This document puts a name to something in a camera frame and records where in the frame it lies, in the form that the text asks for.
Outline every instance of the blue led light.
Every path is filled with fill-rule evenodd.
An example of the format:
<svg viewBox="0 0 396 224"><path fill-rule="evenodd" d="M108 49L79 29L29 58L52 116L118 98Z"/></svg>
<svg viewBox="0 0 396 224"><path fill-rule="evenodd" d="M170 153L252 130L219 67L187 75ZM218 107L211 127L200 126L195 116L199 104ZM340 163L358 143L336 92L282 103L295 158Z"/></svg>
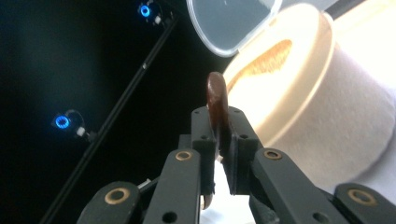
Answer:
<svg viewBox="0 0 396 224"><path fill-rule="evenodd" d="M142 13L142 16L148 17L149 16L149 7L148 6L142 6L140 8L140 13Z"/></svg>
<svg viewBox="0 0 396 224"><path fill-rule="evenodd" d="M61 115L56 118L55 124L58 126L58 128L65 129L69 127L70 121L66 116Z"/></svg>

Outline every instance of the transparent plastic lid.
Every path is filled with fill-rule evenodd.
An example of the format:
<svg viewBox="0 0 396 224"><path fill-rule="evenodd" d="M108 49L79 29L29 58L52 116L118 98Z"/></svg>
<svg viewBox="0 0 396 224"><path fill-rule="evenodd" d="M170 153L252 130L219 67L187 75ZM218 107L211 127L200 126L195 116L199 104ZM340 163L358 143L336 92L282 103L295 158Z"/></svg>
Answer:
<svg viewBox="0 0 396 224"><path fill-rule="evenodd" d="M262 31L282 0L187 0L192 23L215 54L230 57Z"/></svg>

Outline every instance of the white container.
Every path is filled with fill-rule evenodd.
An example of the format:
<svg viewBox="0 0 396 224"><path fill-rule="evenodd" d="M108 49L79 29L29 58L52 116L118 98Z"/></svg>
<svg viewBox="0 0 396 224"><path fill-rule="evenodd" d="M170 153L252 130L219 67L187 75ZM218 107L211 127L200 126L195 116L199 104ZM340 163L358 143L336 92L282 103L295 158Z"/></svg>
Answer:
<svg viewBox="0 0 396 224"><path fill-rule="evenodd" d="M229 105L265 147L285 151L326 190L377 161L392 136L393 99L337 47L327 14L285 8L241 46L224 72Z"/></svg>

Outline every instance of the brown food item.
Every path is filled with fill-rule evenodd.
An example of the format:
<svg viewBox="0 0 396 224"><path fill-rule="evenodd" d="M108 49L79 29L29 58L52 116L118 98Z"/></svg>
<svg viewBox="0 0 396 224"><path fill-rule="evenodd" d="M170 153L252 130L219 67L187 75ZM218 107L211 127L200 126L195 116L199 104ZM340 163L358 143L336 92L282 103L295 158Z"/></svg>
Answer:
<svg viewBox="0 0 396 224"><path fill-rule="evenodd" d="M230 92L235 83L242 77L273 73L275 70L280 70L289 56L291 46L291 40L285 39L265 51L233 77L227 86L227 92Z"/></svg>
<svg viewBox="0 0 396 224"><path fill-rule="evenodd" d="M210 126L219 143L220 155L223 155L228 150L231 142L231 131L228 121L228 98L223 75L217 72L210 73L206 87Z"/></svg>

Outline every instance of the dark background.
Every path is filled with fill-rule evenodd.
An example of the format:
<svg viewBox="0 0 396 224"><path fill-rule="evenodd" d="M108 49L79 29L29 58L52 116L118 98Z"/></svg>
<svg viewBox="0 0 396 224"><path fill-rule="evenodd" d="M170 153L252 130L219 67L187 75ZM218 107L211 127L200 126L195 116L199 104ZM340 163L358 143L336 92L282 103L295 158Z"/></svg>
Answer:
<svg viewBox="0 0 396 224"><path fill-rule="evenodd" d="M311 2L324 9L335 1ZM191 111L205 105L208 73L231 60L204 46L185 0L157 2L165 17L179 16L177 26L53 223L75 223L113 181L157 177L178 136L191 132ZM335 12L360 0L339 2ZM160 38L164 28L138 15L140 3L0 1L0 223L37 223L89 147L53 128L54 116L76 109L98 132Z"/></svg>

